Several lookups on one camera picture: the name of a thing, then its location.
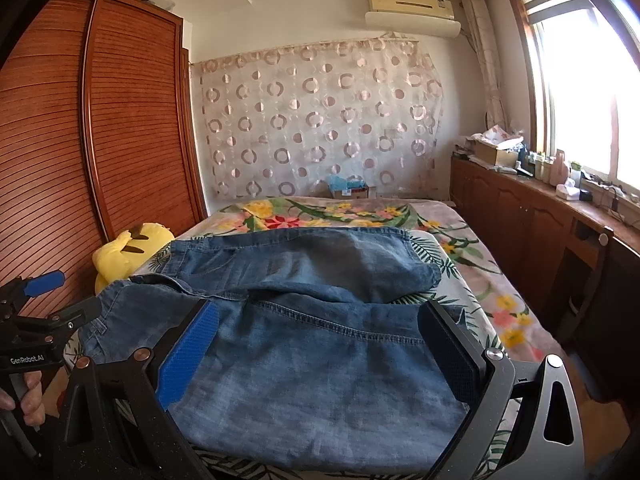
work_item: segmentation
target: screw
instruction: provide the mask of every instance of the screw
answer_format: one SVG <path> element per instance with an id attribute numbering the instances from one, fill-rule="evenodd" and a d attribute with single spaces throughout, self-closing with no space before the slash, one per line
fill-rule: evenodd
<path id="1" fill-rule="evenodd" d="M 504 357 L 504 352 L 499 348 L 488 348 L 486 351 L 486 356 L 492 361 L 499 361 Z"/>
<path id="2" fill-rule="evenodd" d="M 76 361 L 76 368 L 87 368 L 90 363 L 91 359 L 83 355 L 78 359 L 78 361 Z"/>
<path id="3" fill-rule="evenodd" d="M 149 348 L 138 348 L 135 352 L 133 352 L 133 358 L 136 361 L 146 361 L 149 359 L 151 355 L 151 350 Z"/>
<path id="4" fill-rule="evenodd" d="M 549 354 L 546 356 L 546 362 L 553 368 L 560 368 L 562 366 L 562 359 L 555 354 Z"/>

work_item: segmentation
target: denim fabric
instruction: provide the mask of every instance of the denim fabric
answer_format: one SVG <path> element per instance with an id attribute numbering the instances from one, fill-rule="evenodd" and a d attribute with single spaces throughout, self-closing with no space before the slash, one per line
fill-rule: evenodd
<path id="1" fill-rule="evenodd" d="M 328 301 L 388 303 L 440 282 L 397 228 L 277 229 L 174 240 L 161 271 L 197 294 L 257 285 L 309 285 Z"/>
<path id="2" fill-rule="evenodd" d="M 440 279 L 407 240 L 385 228 L 173 242 L 164 276 L 104 289 L 85 353 L 125 359 L 211 298 L 220 328 L 170 407 L 190 442 L 297 470 L 428 470 L 466 406 L 420 337 L 417 306 L 382 303 Z"/>

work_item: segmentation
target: louvered door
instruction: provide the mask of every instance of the louvered door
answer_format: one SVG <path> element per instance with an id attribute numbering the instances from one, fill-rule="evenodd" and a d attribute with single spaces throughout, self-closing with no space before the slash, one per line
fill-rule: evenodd
<path id="1" fill-rule="evenodd" d="M 102 244 L 84 173 L 79 79 L 92 0 L 51 0 L 0 71 L 0 283 L 61 269 L 45 316 L 92 293 Z"/>
<path id="2" fill-rule="evenodd" d="M 90 41 L 90 134 L 111 231 L 196 222 L 181 136 L 179 18 L 101 0 Z"/>

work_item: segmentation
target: window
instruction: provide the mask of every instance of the window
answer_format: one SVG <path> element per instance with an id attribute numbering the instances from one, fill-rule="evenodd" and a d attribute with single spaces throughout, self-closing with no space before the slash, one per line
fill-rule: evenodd
<path id="1" fill-rule="evenodd" d="M 511 0 L 535 94 L 537 149 L 640 189 L 640 71 L 589 0 Z"/>

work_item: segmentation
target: air conditioner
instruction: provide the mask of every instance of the air conditioner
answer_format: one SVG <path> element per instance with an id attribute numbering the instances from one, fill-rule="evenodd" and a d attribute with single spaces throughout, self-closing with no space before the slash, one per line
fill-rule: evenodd
<path id="1" fill-rule="evenodd" d="M 369 9 L 365 21 L 373 30 L 443 38 L 455 38 L 460 33 L 460 22 L 454 19 L 448 0 L 369 0 Z"/>

